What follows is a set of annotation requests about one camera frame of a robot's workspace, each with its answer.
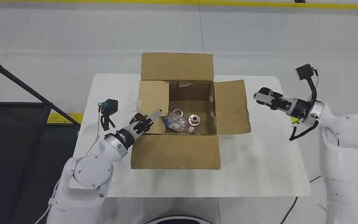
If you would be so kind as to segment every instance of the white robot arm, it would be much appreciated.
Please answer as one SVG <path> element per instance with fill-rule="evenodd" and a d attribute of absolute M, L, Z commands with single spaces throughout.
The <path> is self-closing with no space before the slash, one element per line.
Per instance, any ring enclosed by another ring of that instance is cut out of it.
<path fill-rule="evenodd" d="M 358 223 L 358 115 L 334 116 L 327 104 L 316 100 L 311 76 L 317 70 L 309 64 L 296 69 L 300 80 L 307 80 L 312 91 L 309 101 L 288 99 L 268 88 L 261 88 L 254 99 L 272 110 L 284 111 L 309 128 L 290 140 L 316 128 L 322 130 L 320 163 L 327 191 L 327 224 Z"/>
<path fill-rule="evenodd" d="M 137 113 L 127 127 L 111 133 L 109 124 L 114 124 L 109 116 L 117 111 L 116 108 L 115 100 L 99 104 L 101 124 L 105 131 L 105 138 L 99 142 L 100 153 L 67 161 L 57 189 L 49 201 L 48 224 L 97 223 L 114 172 L 112 163 L 121 161 L 128 148 L 161 115 L 160 110 L 150 116 Z M 70 188 L 72 178 L 87 189 Z"/>

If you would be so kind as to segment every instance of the white table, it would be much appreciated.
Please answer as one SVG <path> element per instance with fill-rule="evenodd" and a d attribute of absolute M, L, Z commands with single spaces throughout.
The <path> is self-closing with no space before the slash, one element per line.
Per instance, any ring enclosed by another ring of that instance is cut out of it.
<path fill-rule="evenodd" d="M 245 80 L 251 133 L 219 136 L 221 170 L 132 170 L 131 148 L 115 172 L 108 197 L 306 196 L 310 185 L 297 142 L 289 142 L 290 118 L 257 104 L 261 87 L 282 92 L 276 77 L 215 76 L 215 81 Z M 93 79 L 74 157 L 83 156 L 96 137 L 98 102 L 117 99 L 111 119 L 118 128 L 135 114 L 139 74 L 98 74 Z M 97 151 L 96 144 L 91 152 Z M 79 187 L 74 182 L 71 187 Z"/>

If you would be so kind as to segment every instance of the black floor mat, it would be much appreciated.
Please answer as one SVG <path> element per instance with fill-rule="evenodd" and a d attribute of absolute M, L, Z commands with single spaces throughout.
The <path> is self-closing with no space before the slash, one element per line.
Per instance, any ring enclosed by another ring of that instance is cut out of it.
<path fill-rule="evenodd" d="M 63 166 L 73 155 L 76 141 L 74 125 L 46 126 L 15 210 L 13 224 L 35 223 L 45 212 Z M 40 223 L 46 223 L 46 217 Z"/>
<path fill-rule="evenodd" d="M 46 125 L 49 113 L 43 103 L 0 102 L 1 224 L 34 223 L 73 154 L 77 128 Z"/>
<path fill-rule="evenodd" d="M 42 103 L 0 103 L 0 223 L 10 223 L 50 109 Z"/>

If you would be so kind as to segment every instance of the transparent plastic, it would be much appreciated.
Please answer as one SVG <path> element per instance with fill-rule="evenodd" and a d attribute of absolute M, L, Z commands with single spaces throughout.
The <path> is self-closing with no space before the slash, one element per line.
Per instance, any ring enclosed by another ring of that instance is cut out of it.
<path fill-rule="evenodd" d="M 192 133 L 194 127 L 189 124 L 189 121 L 182 114 L 176 113 L 176 110 L 163 118 L 164 125 L 176 132 Z"/>

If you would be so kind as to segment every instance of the gray floor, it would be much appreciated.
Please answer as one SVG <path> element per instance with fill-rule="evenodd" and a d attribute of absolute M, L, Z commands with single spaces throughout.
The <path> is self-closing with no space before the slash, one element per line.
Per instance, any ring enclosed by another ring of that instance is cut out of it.
<path fill-rule="evenodd" d="M 209 6 L 0 4 L 0 62 L 66 112 L 82 113 L 97 73 L 140 73 L 142 52 L 214 54 L 215 74 L 279 78 L 309 96 L 294 68 L 320 74 L 318 99 L 358 112 L 358 11 Z M 0 76 L 0 101 L 36 101 Z M 299 140 L 310 179 L 320 175 L 318 132 Z M 322 180 L 285 223 L 323 223 Z M 103 223 L 140 224 L 163 214 L 213 223 L 280 223 L 294 198 L 111 198 Z"/>

